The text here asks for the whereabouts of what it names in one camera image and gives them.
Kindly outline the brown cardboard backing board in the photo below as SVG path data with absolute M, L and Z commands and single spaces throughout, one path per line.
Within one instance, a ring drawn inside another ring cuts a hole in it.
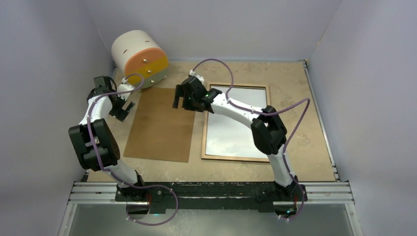
M 174 95 L 173 88 L 141 91 L 125 157 L 188 162 L 195 113 L 173 108 Z

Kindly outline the mountain landscape photo print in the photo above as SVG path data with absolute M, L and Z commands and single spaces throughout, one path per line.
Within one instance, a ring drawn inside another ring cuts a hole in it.
M 254 107 L 269 104 L 265 86 L 234 86 L 229 97 Z M 250 128 L 223 115 L 206 113 L 203 141 L 205 159 L 268 162 L 267 156 L 255 147 Z

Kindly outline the wooden picture frame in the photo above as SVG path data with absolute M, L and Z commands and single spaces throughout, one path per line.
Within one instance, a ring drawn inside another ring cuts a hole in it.
M 228 92 L 231 100 L 240 107 L 261 110 L 270 104 L 267 85 L 237 84 L 229 88 L 226 83 L 211 83 L 209 88 Z M 265 154 L 254 144 L 251 124 L 257 114 L 228 104 L 222 94 L 217 99 L 214 113 L 205 112 L 202 158 L 245 162 L 268 162 Z

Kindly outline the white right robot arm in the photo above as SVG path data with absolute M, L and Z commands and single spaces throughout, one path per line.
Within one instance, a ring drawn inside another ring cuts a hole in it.
M 298 181 L 287 161 L 287 128 L 274 107 L 250 107 L 227 92 L 207 89 L 197 76 L 176 85 L 172 106 L 222 115 L 248 127 L 255 147 L 267 156 L 272 167 L 277 196 L 288 200 L 295 194 Z

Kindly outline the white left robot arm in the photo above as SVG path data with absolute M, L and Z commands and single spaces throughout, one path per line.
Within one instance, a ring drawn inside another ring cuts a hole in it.
M 108 124 L 108 116 L 124 121 L 135 105 L 130 102 L 123 108 L 129 96 L 140 89 L 128 82 L 126 76 L 117 86 L 113 78 L 94 78 L 95 87 L 87 96 L 88 108 L 79 122 L 68 130 L 81 167 L 94 172 L 104 172 L 117 181 L 119 190 L 127 191 L 134 201 L 145 198 L 147 191 L 140 174 L 122 159 L 119 146 Z

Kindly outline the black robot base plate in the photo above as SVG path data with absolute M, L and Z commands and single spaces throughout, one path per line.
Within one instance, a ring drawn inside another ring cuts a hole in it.
M 117 202 L 150 204 L 151 214 L 168 209 L 257 210 L 289 217 L 296 204 L 308 200 L 304 185 L 293 194 L 277 188 L 274 181 L 256 182 L 145 182 L 143 189 L 120 191 Z

